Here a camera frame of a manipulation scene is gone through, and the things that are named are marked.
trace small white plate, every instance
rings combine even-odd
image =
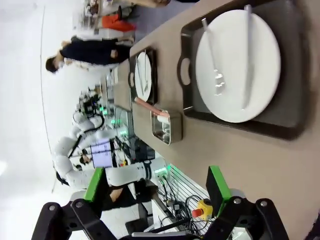
[[[145,52],[141,52],[137,58],[137,62],[135,63],[134,86],[137,96],[145,102],[150,96],[151,84],[150,59]]]

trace white wall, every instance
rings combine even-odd
[[[56,74],[45,70],[48,57],[55,55],[61,48],[61,42],[79,34],[73,30],[73,14],[80,0],[50,1],[45,5],[42,35],[42,93],[47,133],[51,148],[61,138],[68,135],[72,126],[72,114],[78,102],[80,92],[99,84],[102,76],[109,73],[107,67],[95,67],[89,71],[74,65],[64,67]],[[100,37],[111,38],[123,35],[118,31],[103,30]]]
[[[68,134],[80,91],[99,82],[101,73],[70,67],[52,75],[44,63],[73,35],[71,11],[77,3],[10,0],[0,5],[0,166],[7,165],[0,175],[3,240],[30,239],[43,204],[63,206],[73,193],[57,183],[52,194],[49,143]]]

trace monitor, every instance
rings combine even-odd
[[[113,142],[103,138],[90,146],[91,159],[95,168],[112,168],[114,151]]]

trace white plate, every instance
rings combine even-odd
[[[151,64],[148,55],[145,52],[141,52],[137,58],[137,62],[135,64],[135,72],[134,72],[134,86],[136,90],[136,94],[139,98],[143,101],[147,101],[150,92],[151,92]]]
[[[252,16],[253,79],[249,104],[242,109],[247,76],[247,12],[232,10],[215,18],[208,28],[216,68],[225,89],[215,95],[215,73],[208,38],[202,35],[196,54],[195,75],[200,95],[218,118],[241,123],[259,115],[273,98],[280,77],[281,57],[276,37],[259,16]]]

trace beige table surface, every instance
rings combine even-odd
[[[131,55],[147,46],[157,49],[158,107],[183,110],[176,73],[181,28],[228,2],[201,0],[133,46]],[[308,128],[297,140],[287,142],[184,117],[183,140],[166,146],[152,136],[150,112],[132,105],[138,137],[203,187],[208,166],[218,165],[229,187],[242,190],[250,201],[272,199],[293,240],[307,235],[320,209],[320,0],[301,0],[301,4],[309,18],[313,102]]]
[[[113,86],[114,105],[125,110],[131,111],[130,88],[128,84],[129,61],[121,63],[117,70],[113,71],[118,74],[118,82]]]

